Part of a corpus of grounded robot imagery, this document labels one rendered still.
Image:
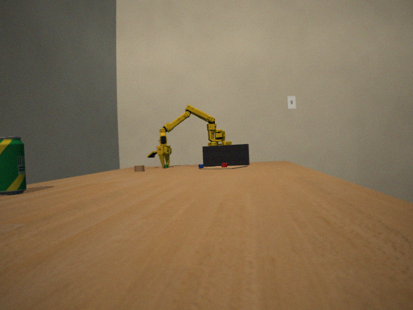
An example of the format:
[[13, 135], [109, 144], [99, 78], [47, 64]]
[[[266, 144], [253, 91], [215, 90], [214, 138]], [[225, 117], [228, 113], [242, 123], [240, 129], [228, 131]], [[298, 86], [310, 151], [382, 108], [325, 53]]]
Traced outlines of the green drink can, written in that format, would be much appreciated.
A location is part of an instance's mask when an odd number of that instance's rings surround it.
[[0, 195], [26, 190], [25, 149], [21, 137], [0, 137]]

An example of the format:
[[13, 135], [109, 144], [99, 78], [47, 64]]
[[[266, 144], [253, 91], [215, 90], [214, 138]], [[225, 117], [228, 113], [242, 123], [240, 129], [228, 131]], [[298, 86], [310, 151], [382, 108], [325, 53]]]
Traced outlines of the tan short cylinder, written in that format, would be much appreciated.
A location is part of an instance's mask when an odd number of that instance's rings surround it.
[[144, 165], [135, 165], [134, 166], [135, 172], [143, 172], [145, 171]]

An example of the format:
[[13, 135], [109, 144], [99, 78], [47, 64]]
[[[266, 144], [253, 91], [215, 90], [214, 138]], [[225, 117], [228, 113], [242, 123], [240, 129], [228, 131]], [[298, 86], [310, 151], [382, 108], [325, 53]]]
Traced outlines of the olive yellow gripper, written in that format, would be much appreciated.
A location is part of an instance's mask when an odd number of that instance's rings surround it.
[[172, 149], [170, 148], [170, 145], [162, 145], [162, 146], [157, 146], [157, 151], [152, 151], [147, 157], [154, 158], [155, 157], [154, 155], [158, 154], [162, 167], [164, 168], [165, 160], [168, 166], [170, 164], [171, 153], [172, 153]]

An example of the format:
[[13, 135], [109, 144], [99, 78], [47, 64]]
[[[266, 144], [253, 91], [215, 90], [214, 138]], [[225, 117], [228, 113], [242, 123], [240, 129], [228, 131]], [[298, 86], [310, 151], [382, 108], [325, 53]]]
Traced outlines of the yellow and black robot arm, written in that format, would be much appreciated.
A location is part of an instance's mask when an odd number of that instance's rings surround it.
[[[177, 124], [180, 124], [183, 120], [189, 118], [190, 114], [193, 114], [202, 120], [208, 122], [207, 124], [207, 131], [208, 131], [208, 140], [211, 141], [208, 143], [208, 146], [217, 146], [217, 145], [231, 145], [231, 141], [225, 141], [225, 131], [218, 129], [216, 130], [216, 124], [215, 124], [215, 118], [212, 116], [190, 106], [187, 105], [187, 108], [185, 109], [186, 112], [182, 114], [180, 117], [178, 117], [176, 120], [174, 120], [171, 123], [167, 123], [164, 125], [162, 129], [160, 129], [160, 134], [161, 137], [159, 139], [160, 146], [162, 145], [167, 145], [167, 139], [166, 139], [166, 132], [170, 132], [174, 127], [177, 126]], [[204, 119], [205, 118], [205, 119]], [[214, 133], [215, 133], [215, 139], [214, 139]], [[222, 144], [218, 144], [218, 142], [221, 141]], [[222, 142], [225, 141], [225, 142]]]

